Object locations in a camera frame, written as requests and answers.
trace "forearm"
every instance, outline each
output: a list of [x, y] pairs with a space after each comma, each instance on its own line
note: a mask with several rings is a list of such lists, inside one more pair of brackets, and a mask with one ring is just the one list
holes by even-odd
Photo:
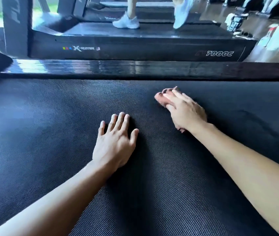
[[68, 235], [113, 170], [91, 161], [78, 174], [0, 226], [0, 236]]
[[204, 124], [199, 131], [191, 129], [191, 132], [279, 233], [279, 164], [231, 139], [211, 124]]

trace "person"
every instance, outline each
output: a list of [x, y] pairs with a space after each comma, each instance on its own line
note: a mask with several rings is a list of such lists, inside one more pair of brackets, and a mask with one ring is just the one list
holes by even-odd
[[[174, 29], [180, 28], [188, 18], [189, 12], [193, 6], [194, 0], [172, 0], [174, 4]], [[139, 21], [136, 17], [136, 3], [137, 0], [127, 0], [127, 11], [117, 21], [113, 22], [113, 25], [117, 28], [139, 28]]]
[[[185, 94], [164, 94], [173, 123], [188, 130], [218, 160], [260, 215], [279, 233], [279, 164], [207, 123], [204, 112]], [[68, 235], [106, 180], [133, 153], [139, 133], [128, 138], [129, 115], [102, 121], [93, 158], [81, 171], [0, 226], [0, 236]]]

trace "person's right arm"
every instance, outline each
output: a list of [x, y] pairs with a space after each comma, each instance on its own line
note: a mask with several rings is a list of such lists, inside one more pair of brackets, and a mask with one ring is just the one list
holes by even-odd
[[279, 164], [228, 137], [207, 123], [204, 110], [190, 97], [173, 90], [165, 94], [173, 122], [193, 134], [218, 160], [246, 198], [279, 233]]

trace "foot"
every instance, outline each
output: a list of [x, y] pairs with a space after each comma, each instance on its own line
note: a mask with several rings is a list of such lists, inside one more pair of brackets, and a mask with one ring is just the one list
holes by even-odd
[[189, 12], [193, 6], [194, 0], [184, 0], [182, 4], [177, 5], [174, 8], [175, 22], [173, 24], [174, 29], [180, 28], [188, 18]]
[[129, 19], [127, 12], [125, 12], [125, 14], [121, 17], [120, 20], [113, 22], [113, 25], [117, 28], [137, 29], [139, 28], [139, 21], [137, 17]]

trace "person's left hand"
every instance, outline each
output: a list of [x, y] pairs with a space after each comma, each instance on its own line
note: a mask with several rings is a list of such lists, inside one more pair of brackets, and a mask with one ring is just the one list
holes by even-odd
[[130, 115], [120, 113], [119, 117], [112, 115], [108, 130], [104, 133], [106, 123], [101, 122], [98, 139], [93, 153], [93, 160], [101, 164], [108, 164], [116, 171], [124, 166], [136, 147], [136, 140], [139, 133], [134, 129], [130, 139], [127, 135]]

